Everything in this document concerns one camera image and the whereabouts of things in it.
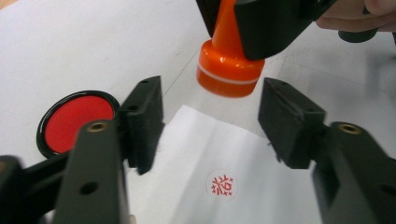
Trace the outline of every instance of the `red stamp mark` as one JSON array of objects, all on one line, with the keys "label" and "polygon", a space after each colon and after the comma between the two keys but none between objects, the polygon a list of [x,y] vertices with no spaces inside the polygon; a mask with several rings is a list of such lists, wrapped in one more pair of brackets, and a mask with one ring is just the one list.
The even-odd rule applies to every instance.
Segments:
[{"label": "red stamp mark", "polygon": [[212,172],[206,179],[206,191],[219,199],[229,201],[238,191],[235,176],[226,170]]}]

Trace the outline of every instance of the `orange cap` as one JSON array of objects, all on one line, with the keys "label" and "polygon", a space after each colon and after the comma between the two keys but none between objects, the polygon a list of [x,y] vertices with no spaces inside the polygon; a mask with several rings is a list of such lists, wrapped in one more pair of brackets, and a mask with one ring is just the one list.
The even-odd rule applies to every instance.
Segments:
[{"label": "orange cap", "polygon": [[253,92],[265,60],[250,61],[245,57],[236,27],[234,3],[235,0],[221,0],[213,39],[201,47],[197,79],[215,94],[242,97]]}]

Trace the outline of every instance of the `white sheet of paper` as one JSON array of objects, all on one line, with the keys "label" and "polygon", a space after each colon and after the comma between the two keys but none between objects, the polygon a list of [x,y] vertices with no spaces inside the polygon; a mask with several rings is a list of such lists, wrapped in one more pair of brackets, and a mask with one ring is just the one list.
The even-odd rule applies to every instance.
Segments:
[{"label": "white sheet of paper", "polygon": [[138,224],[320,223],[311,171],[279,163],[268,144],[183,105],[152,170],[128,174],[131,213]]}]

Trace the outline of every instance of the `black rim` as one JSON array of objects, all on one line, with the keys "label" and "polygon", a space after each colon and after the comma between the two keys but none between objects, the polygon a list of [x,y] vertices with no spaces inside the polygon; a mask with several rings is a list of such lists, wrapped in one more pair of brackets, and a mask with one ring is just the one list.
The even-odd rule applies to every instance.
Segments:
[{"label": "black rim", "polygon": [[61,108],[64,104],[75,100],[79,97],[83,96],[98,96],[106,101],[108,101],[113,108],[113,118],[115,117],[118,109],[120,108],[119,102],[114,98],[112,95],[103,92],[103,91],[79,91],[75,92],[73,94],[70,94],[66,97],[64,97],[62,100],[58,101],[55,105],[53,105],[47,113],[44,115],[44,117],[40,120],[40,123],[38,124],[37,128],[37,134],[36,134],[36,142],[38,146],[38,150],[45,156],[46,158],[50,158],[56,155],[59,155],[58,152],[55,152],[52,148],[49,147],[47,144],[46,138],[45,138],[45,132],[46,132],[46,127],[47,124],[52,117],[52,115],[59,109]]}]

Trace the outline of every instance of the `table surface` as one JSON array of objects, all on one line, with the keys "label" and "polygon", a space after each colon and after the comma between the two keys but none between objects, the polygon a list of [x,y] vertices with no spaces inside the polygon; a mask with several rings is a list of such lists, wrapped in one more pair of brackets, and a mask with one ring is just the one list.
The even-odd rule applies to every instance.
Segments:
[{"label": "table surface", "polygon": [[195,1],[18,1],[0,11],[0,154],[25,166],[45,158],[35,133],[66,95],[106,91],[120,102],[138,81],[162,76],[165,122],[182,105],[265,137],[257,121],[262,80],[289,82],[327,111],[326,124],[355,123],[396,158],[396,47],[391,34],[361,44],[309,26],[266,60],[255,91],[224,98],[196,81],[209,38]]}]

